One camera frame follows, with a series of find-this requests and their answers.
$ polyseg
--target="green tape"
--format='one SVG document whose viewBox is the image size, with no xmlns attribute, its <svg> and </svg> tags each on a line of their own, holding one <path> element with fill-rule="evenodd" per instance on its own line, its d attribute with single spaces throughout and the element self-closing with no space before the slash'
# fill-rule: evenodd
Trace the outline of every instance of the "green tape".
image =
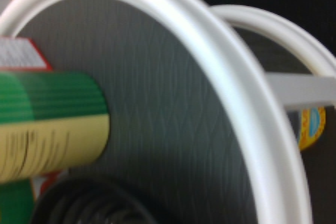
<svg viewBox="0 0 336 224">
<path fill-rule="evenodd" d="M 94 80 L 82 73 L 0 73 L 0 123 L 106 114 Z"/>
</svg>

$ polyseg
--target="cylinder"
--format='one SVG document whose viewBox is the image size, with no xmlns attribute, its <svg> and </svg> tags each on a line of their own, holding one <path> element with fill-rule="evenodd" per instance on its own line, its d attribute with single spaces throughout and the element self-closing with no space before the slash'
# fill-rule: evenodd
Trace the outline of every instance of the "cylinder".
<svg viewBox="0 0 336 224">
<path fill-rule="evenodd" d="M 108 133 L 108 108 L 90 76 L 0 72 L 0 183 L 93 162 Z"/>
</svg>

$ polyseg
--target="yellow label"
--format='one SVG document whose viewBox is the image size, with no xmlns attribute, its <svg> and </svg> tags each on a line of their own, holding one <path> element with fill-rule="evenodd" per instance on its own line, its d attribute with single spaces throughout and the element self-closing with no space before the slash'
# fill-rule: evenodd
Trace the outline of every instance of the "yellow label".
<svg viewBox="0 0 336 224">
<path fill-rule="evenodd" d="M 108 133 L 108 115 L 0 125 L 0 183 L 93 162 Z"/>
<path fill-rule="evenodd" d="M 306 149 L 318 140 L 325 126 L 325 109 L 313 108 L 301 111 L 301 128 L 298 148 Z"/>
</svg>

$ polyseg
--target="white holder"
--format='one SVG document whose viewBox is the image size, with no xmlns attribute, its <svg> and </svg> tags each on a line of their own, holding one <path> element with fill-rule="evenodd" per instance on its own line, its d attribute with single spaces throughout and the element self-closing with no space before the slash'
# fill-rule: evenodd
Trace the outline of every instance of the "white holder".
<svg viewBox="0 0 336 224">
<path fill-rule="evenodd" d="M 147 13 L 171 31 L 210 80 L 240 142 L 258 223 L 310 224 L 306 175 L 283 105 L 298 109 L 334 102 L 331 54 L 294 24 L 261 10 L 237 6 L 208 8 L 196 0 L 120 1 Z M 0 18 L 0 35 L 15 36 L 55 2 L 15 0 Z M 327 78 L 279 75 L 267 78 L 241 38 L 220 19 L 274 40 L 312 73 Z M 288 99 L 286 90 L 295 98 Z"/>
</svg>

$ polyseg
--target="gray mesh surface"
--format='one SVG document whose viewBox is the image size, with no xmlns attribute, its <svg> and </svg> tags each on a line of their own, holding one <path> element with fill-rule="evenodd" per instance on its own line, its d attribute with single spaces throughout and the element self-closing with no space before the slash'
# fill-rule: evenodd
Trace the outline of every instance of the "gray mesh surface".
<svg viewBox="0 0 336 224">
<path fill-rule="evenodd" d="M 96 164 L 75 172 L 124 181 L 180 223 L 256 223 L 225 111 L 160 24 L 112 0 L 67 0 L 39 14 L 19 36 L 33 38 L 54 69 L 87 72 L 105 92 L 109 142 Z"/>
</svg>

